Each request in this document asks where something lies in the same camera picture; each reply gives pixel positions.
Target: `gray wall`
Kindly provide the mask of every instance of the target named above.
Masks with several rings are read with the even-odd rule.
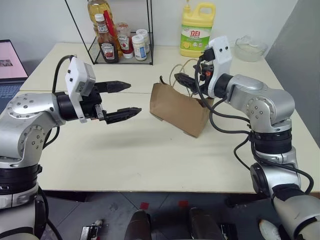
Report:
[[[320,0],[297,2],[266,60],[320,146]]]

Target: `white table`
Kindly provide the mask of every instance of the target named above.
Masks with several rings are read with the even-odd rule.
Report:
[[[37,93],[50,90],[56,63],[66,54],[77,54],[89,62],[82,47],[57,44],[23,85],[20,94],[26,93],[24,90]],[[154,57],[154,66],[94,66],[99,81],[119,80],[132,84],[124,91],[126,93],[102,94],[102,105],[108,112],[125,107],[140,107],[142,112],[111,125],[97,120],[86,124],[77,120],[67,122],[61,127],[58,139],[42,152],[43,172],[38,177],[43,189],[254,192],[249,171],[233,155],[233,148],[246,136],[220,133],[208,123],[200,137],[194,138],[149,113],[153,83],[158,81],[159,75],[168,76],[175,64],[186,60],[179,56],[176,47],[155,47]],[[264,59],[248,63],[234,58],[231,74],[236,73],[262,80],[272,88],[282,88]],[[65,90],[63,74],[60,78],[57,90]],[[218,110],[243,116],[227,104],[219,106]],[[235,129],[236,120],[215,119],[221,128]],[[237,125],[246,128],[245,122],[239,121]],[[296,111],[292,115],[292,135],[299,168],[313,177],[313,191],[320,191],[320,150]],[[238,153],[248,165],[254,163],[248,143]],[[306,189],[308,180],[303,176],[301,180],[302,189]]]

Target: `white wall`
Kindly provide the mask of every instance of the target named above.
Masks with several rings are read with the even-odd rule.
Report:
[[[207,0],[216,4],[212,36],[227,35],[232,43],[243,35],[273,44],[297,0]],[[108,0],[115,22],[126,21],[133,30],[147,27],[144,0]],[[201,0],[190,0],[195,7]],[[68,0],[86,42],[93,39],[87,0]],[[185,0],[153,0],[156,45],[180,43]],[[11,39],[31,72],[58,42],[80,42],[64,0],[1,0],[0,39]]]

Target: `label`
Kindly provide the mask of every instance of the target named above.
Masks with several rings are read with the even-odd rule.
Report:
[[[104,24],[104,25],[97,25],[97,28],[98,28],[98,32],[99,33],[106,33],[107,32],[107,25]]]
[[[180,48],[203,51],[209,43],[211,27],[182,25]]]
[[[126,35],[118,34],[118,41],[122,50],[129,50],[129,38]]]
[[[103,51],[106,59],[115,59],[115,48],[111,43],[102,43],[101,50]]]
[[[146,48],[144,46],[142,47],[134,47],[134,54],[138,58],[145,58],[146,57]]]

